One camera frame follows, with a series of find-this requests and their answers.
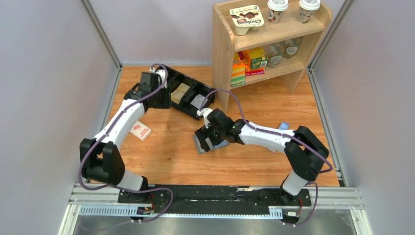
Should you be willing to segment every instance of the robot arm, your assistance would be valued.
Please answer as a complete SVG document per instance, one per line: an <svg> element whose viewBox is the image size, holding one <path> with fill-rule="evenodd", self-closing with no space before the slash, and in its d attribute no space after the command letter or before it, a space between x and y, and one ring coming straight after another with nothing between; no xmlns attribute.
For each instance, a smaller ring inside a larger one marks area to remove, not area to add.
<svg viewBox="0 0 415 235"><path fill-rule="evenodd" d="M255 144L285 153L293 169L282 183L284 194L281 197L287 202L294 200L309 181L315 181L324 164L318 156L308 149L303 150L290 137L300 139L325 159L329 154L328 149L304 126L297 130L278 130L249 121L247 125L242 119L233 121L219 109L204 108L198 111L198 115L203 116L205 125L195 134L206 152L223 140L228 140L231 143Z"/></svg>
<svg viewBox="0 0 415 235"><path fill-rule="evenodd" d="M92 145L100 140L82 167L81 173L84 178L131 190L141 190L146 187L145 177L125 169L119 150L128 132L148 108L171 107L170 90L167 88L166 79L164 70L143 72L140 82L124 96L120 109L108 125L92 140L82 140L79 146L81 161ZM164 85L158 92L149 96L162 84Z"/></svg>

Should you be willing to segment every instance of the yogurt container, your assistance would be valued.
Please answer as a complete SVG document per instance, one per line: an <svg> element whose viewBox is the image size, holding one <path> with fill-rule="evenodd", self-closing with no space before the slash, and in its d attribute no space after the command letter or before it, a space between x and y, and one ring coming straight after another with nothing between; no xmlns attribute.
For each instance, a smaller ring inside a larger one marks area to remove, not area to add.
<svg viewBox="0 0 415 235"><path fill-rule="evenodd" d="M268 1L268 21L278 23L282 14L288 9L288 0L269 0Z"/></svg>
<svg viewBox="0 0 415 235"><path fill-rule="evenodd" d="M264 24L264 18L257 5L243 6L229 10L235 24L235 34L245 35L249 29L257 30Z"/></svg>
<svg viewBox="0 0 415 235"><path fill-rule="evenodd" d="M308 23L311 16L320 8L320 0L300 0L299 13L297 20L301 23Z"/></svg>

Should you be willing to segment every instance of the wooden table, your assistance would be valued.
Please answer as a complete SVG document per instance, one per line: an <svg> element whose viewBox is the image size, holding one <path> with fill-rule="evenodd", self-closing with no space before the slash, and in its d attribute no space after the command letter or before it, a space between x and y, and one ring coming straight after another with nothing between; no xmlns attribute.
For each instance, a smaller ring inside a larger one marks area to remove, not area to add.
<svg viewBox="0 0 415 235"><path fill-rule="evenodd" d="M211 67L173 68L207 85L212 84ZM124 68L111 118L119 109L124 94L139 82L142 71L148 71L148 67ZM301 79L294 94L288 94L278 78L232 92L240 99L249 121L273 128L278 128L282 121L293 129L304 125L327 143L308 78ZM215 102L211 108L220 108L219 103ZM233 120L240 118L234 100L229 103L227 115ZM272 153L260 146L234 143L199 155L192 135L203 121L174 108L149 109L140 121L153 133L145 142L128 134L121 155L126 168L147 177L150 184L279 186L291 171L285 154ZM319 175L317 182L321 186L339 186L334 171Z"/></svg>

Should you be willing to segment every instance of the cup lid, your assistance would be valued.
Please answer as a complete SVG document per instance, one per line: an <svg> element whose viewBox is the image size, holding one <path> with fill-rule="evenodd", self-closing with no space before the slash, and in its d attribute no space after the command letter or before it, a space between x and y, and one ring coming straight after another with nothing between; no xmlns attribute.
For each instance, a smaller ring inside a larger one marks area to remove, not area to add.
<svg viewBox="0 0 415 235"><path fill-rule="evenodd" d="M269 0L268 7L274 11L285 11L288 9L288 0Z"/></svg>
<svg viewBox="0 0 415 235"><path fill-rule="evenodd" d="M309 11L315 11L320 8L320 0L300 0L300 7Z"/></svg>

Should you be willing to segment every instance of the paper cup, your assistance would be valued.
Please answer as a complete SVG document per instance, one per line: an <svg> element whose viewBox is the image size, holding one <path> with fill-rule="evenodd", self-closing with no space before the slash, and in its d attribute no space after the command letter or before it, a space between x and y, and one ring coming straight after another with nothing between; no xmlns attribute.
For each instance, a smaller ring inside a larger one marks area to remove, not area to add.
<svg viewBox="0 0 415 235"><path fill-rule="evenodd" d="M297 20L301 23L308 23L311 16L320 8L320 0L300 0L299 13Z"/></svg>
<svg viewBox="0 0 415 235"><path fill-rule="evenodd" d="M268 1L268 22L277 24L285 10L288 9L288 0Z"/></svg>

